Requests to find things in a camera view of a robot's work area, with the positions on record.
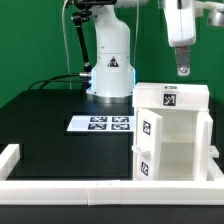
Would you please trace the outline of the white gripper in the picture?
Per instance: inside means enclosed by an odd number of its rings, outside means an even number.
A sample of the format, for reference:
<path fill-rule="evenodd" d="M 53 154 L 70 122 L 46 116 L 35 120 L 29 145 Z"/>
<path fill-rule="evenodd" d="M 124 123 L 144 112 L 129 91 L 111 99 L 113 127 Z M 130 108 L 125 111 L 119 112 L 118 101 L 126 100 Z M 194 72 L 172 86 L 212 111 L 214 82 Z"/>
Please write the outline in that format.
<path fill-rule="evenodd" d="M 196 41 L 194 0 L 164 0 L 168 43 L 175 49 L 177 73 L 190 74 L 190 47 Z"/>

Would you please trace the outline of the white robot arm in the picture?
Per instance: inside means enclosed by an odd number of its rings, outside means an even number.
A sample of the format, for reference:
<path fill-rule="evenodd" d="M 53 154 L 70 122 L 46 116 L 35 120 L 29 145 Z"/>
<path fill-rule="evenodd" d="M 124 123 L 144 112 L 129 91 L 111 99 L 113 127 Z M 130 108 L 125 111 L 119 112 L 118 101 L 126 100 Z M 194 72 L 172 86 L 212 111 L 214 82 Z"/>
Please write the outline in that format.
<path fill-rule="evenodd" d="M 116 7 L 139 7 L 149 0 L 117 0 L 91 9 L 96 30 L 97 63 L 91 70 L 87 97 L 103 103 L 128 101 L 135 86 L 135 69 L 130 64 L 130 29 L 119 20 Z M 208 23 L 224 27 L 224 0 L 162 0 L 169 46 L 175 49 L 177 74 L 190 74 L 190 46 L 196 42 L 195 19 L 210 12 Z"/>

